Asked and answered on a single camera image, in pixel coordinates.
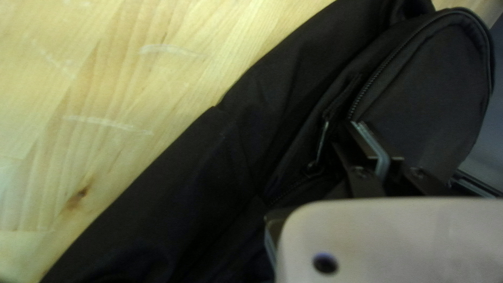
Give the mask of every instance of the black bag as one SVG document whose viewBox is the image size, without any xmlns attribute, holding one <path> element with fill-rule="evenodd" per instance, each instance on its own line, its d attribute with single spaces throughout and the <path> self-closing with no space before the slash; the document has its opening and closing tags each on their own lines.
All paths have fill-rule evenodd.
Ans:
<svg viewBox="0 0 503 283">
<path fill-rule="evenodd" d="M 337 0 L 252 66 L 42 283 L 271 280 L 264 215 L 355 196 L 331 145 L 347 121 L 371 125 L 404 168 L 448 181 L 481 127 L 491 50 L 485 25 L 466 9 Z"/>
</svg>

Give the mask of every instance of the zipper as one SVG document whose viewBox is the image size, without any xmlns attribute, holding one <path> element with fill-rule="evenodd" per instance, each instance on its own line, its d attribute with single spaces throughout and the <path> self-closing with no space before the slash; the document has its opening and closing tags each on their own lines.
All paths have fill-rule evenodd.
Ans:
<svg viewBox="0 0 503 283">
<path fill-rule="evenodd" d="M 419 33 L 421 32 L 425 27 L 429 26 L 431 23 L 434 21 L 438 20 L 439 18 L 442 18 L 446 15 L 450 14 L 464 14 L 465 16 L 471 18 L 473 22 L 479 27 L 479 29 L 482 31 L 483 37 L 485 39 L 485 46 L 488 46 L 488 38 L 485 32 L 485 29 L 481 26 L 480 22 L 478 19 L 474 18 L 471 14 L 464 12 L 464 11 L 452 11 L 452 12 L 447 12 L 442 15 L 438 15 L 437 17 L 427 21 L 425 24 L 423 24 L 416 32 L 414 32 L 407 40 L 397 49 L 395 50 L 391 55 L 388 56 L 388 58 L 385 60 L 384 63 L 381 64 L 381 66 L 377 69 L 376 73 L 374 76 L 368 81 L 368 83 L 363 87 L 361 92 L 358 94 L 356 97 L 355 101 L 353 102 L 349 112 L 348 112 L 348 120 L 351 120 L 353 118 L 353 114 L 355 113 L 356 107 L 362 100 L 363 96 L 367 93 L 367 90 L 371 87 L 371 85 L 374 83 L 374 81 L 379 77 L 379 75 L 382 73 L 382 71 L 386 68 L 386 66 L 395 58 L 395 56 Z M 489 78 L 490 76 L 490 66 L 488 66 L 488 74 Z"/>
</svg>

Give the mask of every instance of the wooden table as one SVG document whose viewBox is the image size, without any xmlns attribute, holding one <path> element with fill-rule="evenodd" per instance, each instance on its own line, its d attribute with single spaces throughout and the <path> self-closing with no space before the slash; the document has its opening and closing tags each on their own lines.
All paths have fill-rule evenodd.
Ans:
<svg viewBox="0 0 503 283">
<path fill-rule="evenodd" d="M 0 281 L 37 282 L 262 55 L 332 0 L 0 0 Z M 492 25 L 499 0 L 437 0 Z"/>
</svg>

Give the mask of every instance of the wooden surface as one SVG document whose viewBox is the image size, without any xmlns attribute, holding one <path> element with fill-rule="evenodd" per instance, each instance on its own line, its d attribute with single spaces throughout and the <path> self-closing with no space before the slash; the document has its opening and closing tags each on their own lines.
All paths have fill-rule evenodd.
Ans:
<svg viewBox="0 0 503 283">
<path fill-rule="evenodd" d="M 0 281 L 37 282 L 257 59 L 332 0 L 0 0 Z M 492 25 L 500 0 L 437 0 Z"/>
</svg>

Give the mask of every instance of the scratch mark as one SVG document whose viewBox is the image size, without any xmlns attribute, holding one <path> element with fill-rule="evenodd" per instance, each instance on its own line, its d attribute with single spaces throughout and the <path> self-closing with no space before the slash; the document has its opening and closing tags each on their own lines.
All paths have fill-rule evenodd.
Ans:
<svg viewBox="0 0 503 283">
<path fill-rule="evenodd" d="M 177 55 L 183 55 L 188 57 L 201 57 L 202 54 L 197 52 L 185 49 L 183 47 L 179 47 L 172 44 L 148 44 L 140 48 L 140 54 L 149 54 L 149 53 L 172 53 Z"/>
<path fill-rule="evenodd" d="M 138 129 L 134 125 L 121 124 L 121 123 L 117 123 L 117 122 L 109 120 L 109 119 L 103 119 L 103 118 L 97 118 L 97 117 L 83 117 L 83 116 L 77 116 L 77 115 L 65 116 L 65 117 L 63 117 L 63 119 L 84 122 L 84 123 L 98 124 L 98 125 L 121 129 L 124 131 L 138 132 L 138 133 L 141 133 L 144 135 L 154 135 L 153 131 L 151 131 L 151 130 Z"/>
<path fill-rule="evenodd" d="M 23 34 L 23 38 L 27 39 L 29 37 L 28 33 Z M 36 39 L 30 40 L 30 44 L 41 54 L 44 59 L 51 63 L 53 66 L 58 68 L 63 74 L 67 75 L 71 79 L 75 79 L 75 74 L 70 71 L 69 67 L 73 65 L 72 60 L 66 60 L 65 62 L 60 62 L 54 59 L 53 55 L 49 53 L 46 49 L 42 48 Z"/>
</svg>

